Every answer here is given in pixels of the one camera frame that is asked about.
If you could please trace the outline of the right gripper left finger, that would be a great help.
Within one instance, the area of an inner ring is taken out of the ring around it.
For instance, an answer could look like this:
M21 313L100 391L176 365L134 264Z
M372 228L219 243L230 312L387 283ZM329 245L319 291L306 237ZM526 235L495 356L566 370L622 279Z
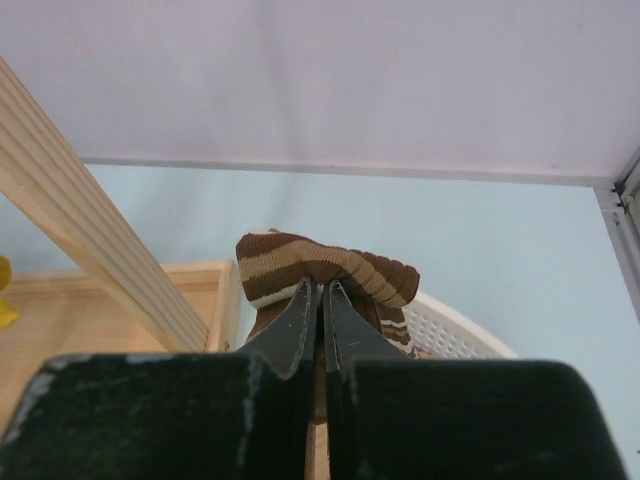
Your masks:
M32 377L5 479L309 479L318 289L232 353L72 354Z

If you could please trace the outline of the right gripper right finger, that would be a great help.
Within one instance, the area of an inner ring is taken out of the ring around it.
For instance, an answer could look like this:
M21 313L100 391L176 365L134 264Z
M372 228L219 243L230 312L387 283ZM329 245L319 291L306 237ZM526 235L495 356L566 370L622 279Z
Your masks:
M323 295L334 479L621 479L597 401L571 366L413 360L333 282Z

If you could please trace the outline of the brown white striped sock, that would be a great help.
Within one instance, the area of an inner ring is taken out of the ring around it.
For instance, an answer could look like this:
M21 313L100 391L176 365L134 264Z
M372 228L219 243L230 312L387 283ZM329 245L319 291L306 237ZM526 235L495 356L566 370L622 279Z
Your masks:
M277 229L242 236L236 258L245 296L256 310L249 340L284 312L299 282L310 278L321 289L339 282L355 311L373 329L407 357L421 357L403 313L418 292L420 274L415 267Z

